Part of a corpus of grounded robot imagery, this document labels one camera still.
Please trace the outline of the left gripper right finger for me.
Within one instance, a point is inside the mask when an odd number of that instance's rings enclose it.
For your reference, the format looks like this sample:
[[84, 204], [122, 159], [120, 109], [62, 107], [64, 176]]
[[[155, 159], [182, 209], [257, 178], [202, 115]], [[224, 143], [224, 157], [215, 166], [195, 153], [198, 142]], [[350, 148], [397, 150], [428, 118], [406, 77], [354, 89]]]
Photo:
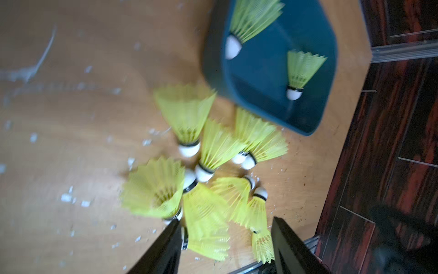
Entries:
[[271, 238], [278, 274], [329, 274], [287, 222], [273, 218]]

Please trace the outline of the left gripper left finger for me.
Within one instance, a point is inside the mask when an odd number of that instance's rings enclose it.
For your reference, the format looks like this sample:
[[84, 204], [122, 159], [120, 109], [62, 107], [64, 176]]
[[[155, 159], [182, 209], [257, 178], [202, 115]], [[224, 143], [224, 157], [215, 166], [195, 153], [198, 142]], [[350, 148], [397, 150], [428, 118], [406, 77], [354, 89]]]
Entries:
[[173, 220], [128, 274], [178, 273], [182, 242], [181, 224]]

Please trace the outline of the teal plastic storage box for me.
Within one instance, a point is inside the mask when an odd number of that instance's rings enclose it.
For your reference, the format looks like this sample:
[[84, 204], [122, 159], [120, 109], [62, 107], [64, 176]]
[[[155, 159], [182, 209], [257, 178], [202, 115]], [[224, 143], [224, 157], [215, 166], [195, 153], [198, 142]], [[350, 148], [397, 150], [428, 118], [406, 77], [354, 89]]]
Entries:
[[[242, 108], [298, 134], [318, 128], [335, 78], [336, 36], [319, 1], [285, 1], [282, 15], [244, 43], [233, 59], [225, 57], [235, 1], [216, 1], [206, 35], [202, 70], [210, 87]], [[297, 100], [286, 89], [287, 52], [326, 57]]]

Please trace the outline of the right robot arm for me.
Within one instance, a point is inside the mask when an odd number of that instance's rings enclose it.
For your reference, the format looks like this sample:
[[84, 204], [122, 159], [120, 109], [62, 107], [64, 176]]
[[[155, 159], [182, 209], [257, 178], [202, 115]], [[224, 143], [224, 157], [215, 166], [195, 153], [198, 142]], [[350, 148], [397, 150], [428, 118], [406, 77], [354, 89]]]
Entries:
[[377, 204], [370, 210], [381, 242], [373, 249], [383, 274], [436, 274], [438, 227], [395, 208]]

